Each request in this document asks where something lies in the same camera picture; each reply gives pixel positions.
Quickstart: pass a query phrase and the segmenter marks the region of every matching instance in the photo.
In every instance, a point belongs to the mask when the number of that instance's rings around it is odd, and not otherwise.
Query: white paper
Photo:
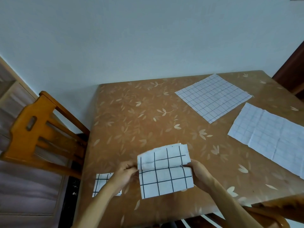
[[[110,177],[112,177],[112,175],[113,175],[113,173],[96,174],[95,185],[94,185],[92,197],[95,197],[97,195],[97,193],[107,183],[107,181],[110,179]]]
[[[194,187],[187,145],[162,146],[138,155],[142,199]]]
[[[216,74],[175,93],[209,123],[252,97]]]
[[[246,103],[228,135],[304,179],[304,127]]]

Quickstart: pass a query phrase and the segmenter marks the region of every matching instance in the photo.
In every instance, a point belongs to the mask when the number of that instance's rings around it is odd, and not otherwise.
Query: forearm
[[[108,183],[105,184],[72,228],[96,228],[109,201],[113,197],[113,193],[114,189],[112,185]]]
[[[230,227],[262,227],[215,179],[211,181],[208,192],[223,214]]]

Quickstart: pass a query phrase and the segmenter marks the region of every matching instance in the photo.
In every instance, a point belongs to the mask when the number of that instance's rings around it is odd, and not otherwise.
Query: chair back
[[[76,161],[80,165],[84,163],[87,142],[53,117],[55,109],[87,137],[90,133],[78,119],[47,92],[42,91],[39,95],[40,97],[33,104],[26,106],[18,115],[10,130],[10,145],[7,151],[1,154],[1,159],[80,179],[81,172],[50,163],[34,155],[36,146],[38,146]]]

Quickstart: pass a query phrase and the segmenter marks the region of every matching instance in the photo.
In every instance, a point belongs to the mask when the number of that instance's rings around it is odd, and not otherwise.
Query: wall
[[[264,70],[304,40],[304,1],[0,0],[0,55],[87,127],[98,84]]]

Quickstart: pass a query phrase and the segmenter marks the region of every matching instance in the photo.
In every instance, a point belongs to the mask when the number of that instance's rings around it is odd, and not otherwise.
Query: leaf-patterned tablecloth
[[[248,103],[304,126],[304,105],[263,71],[219,74],[253,95]],[[187,144],[190,157],[242,204],[304,192],[304,180],[227,135],[244,103],[209,124],[174,92],[208,75],[101,84],[82,175],[78,216],[92,200],[96,173],[113,172],[121,161],[147,150]],[[217,210],[197,187],[141,200],[139,180],[114,197],[100,227],[164,223]]]

